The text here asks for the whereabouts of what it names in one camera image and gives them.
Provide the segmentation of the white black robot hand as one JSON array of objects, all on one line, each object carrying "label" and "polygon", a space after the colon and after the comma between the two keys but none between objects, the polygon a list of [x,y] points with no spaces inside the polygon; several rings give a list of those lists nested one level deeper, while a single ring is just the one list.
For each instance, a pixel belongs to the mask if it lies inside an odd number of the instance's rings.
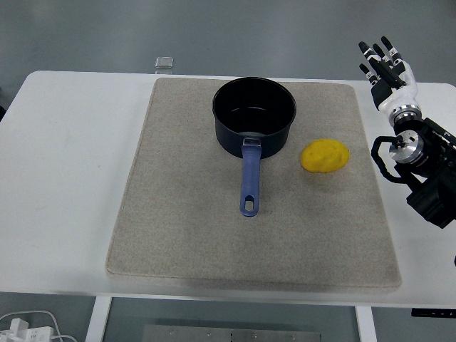
[{"label": "white black robot hand", "polygon": [[371,85],[371,95],[376,109],[386,115],[404,105],[416,106],[418,86],[410,65],[386,37],[383,44],[369,46],[361,41],[358,47],[367,61],[359,68]]}]

